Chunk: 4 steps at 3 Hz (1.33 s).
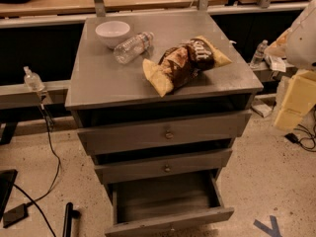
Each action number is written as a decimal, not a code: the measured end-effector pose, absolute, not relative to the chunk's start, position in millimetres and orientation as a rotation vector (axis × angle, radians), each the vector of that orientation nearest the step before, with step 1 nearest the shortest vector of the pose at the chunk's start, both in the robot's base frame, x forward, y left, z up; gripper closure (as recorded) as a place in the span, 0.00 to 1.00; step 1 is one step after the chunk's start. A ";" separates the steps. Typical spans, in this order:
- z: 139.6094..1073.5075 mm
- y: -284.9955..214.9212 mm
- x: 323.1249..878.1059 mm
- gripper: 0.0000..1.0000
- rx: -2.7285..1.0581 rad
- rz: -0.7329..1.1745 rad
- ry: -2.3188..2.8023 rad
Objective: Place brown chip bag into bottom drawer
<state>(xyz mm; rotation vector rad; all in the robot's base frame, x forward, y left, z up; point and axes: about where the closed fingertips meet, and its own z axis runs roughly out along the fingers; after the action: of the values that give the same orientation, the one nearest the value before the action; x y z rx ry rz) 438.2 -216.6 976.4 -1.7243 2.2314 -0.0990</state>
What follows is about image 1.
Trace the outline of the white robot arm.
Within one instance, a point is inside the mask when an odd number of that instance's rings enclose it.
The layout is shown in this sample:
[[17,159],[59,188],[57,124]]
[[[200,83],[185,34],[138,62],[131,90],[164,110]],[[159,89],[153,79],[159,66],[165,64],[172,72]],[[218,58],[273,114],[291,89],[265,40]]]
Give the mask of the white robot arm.
[[316,0],[312,0],[266,50],[266,55],[286,57],[298,69],[288,81],[274,126],[294,130],[316,105]]

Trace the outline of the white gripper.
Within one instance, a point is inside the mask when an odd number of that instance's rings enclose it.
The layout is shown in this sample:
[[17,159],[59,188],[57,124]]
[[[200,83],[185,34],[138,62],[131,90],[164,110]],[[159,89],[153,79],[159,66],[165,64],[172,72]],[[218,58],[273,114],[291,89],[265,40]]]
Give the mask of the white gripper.
[[274,126],[280,130],[292,131],[316,105],[316,72],[303,70],[290,80],[282,106],[276,115]]

